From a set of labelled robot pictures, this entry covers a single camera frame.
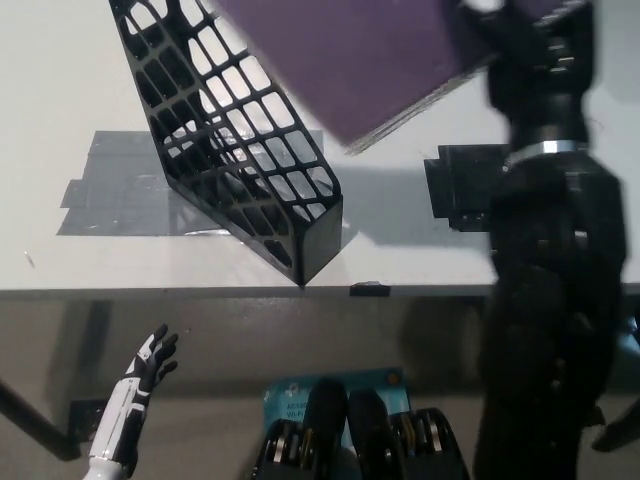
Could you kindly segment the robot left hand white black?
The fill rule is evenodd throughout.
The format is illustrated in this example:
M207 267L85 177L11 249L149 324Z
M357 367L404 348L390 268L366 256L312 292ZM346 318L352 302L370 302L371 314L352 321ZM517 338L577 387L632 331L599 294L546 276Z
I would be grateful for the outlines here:
M129 467L136 458L152 394L178 366L171 357L179 336L167 332L168 326L162 324L152 333L115 384L89 452L91 458L122 467Z

